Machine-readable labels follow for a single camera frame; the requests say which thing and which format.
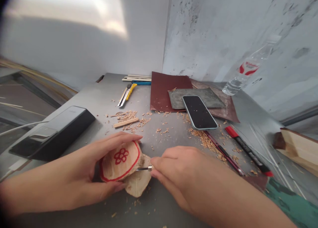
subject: bottle label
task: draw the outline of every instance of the bottle label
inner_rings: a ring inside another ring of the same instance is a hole
[[[254,72],[256,72],[259,68],[259,65],[250,63],[248,61],[243,62],[243,64],[239,67],[238,71],[241,74],[245,74],[247,76],[252,75]]]

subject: green cloth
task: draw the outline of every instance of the green cloth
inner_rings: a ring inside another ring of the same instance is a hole
[[[279,184],[273,178],[269,179],[264,194],[271,199],[297,227],[318,228],[318,207]]]

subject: pen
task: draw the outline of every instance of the pen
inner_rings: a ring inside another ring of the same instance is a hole
[[[212,143],[217,147],[217,149],[223,154],[223,156],[229,161],[229,163],[235,168],[240,176],[245,176],[243,170],[238,166],[238,164],[230,157],[230,155],[225,151],[225,149],[219,145],[219,143],[210,135],[209,132],[204,131],[205,134],[209,137]]]
[[[267,177],[273,177],[272,171],[253,153],[253,151],[248,147],[248,145],[242,140],[242,138],[237,134],[237,132],[228,126],[225,128],[228,134],[238,142],[242,149],[247,153],[247,155],[252,159],[256,166],[264,173]]]

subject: hand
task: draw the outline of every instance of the hand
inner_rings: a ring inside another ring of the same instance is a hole
[[[96,163],[122,143],[142,136],[119,132],[0,184],[9,215],[71,210],[100,202],[125,188],[122,182],[92,182]]]
[[[295,227],[272,201],[197,148],[168,148],[151,164],[151,175],[178,205],[213,227]]]

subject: smartphone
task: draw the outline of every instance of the smartphone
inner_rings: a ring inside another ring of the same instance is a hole
[[[218,124],[197,95],[182,96],[185,109],[195,130],[216,129]]]

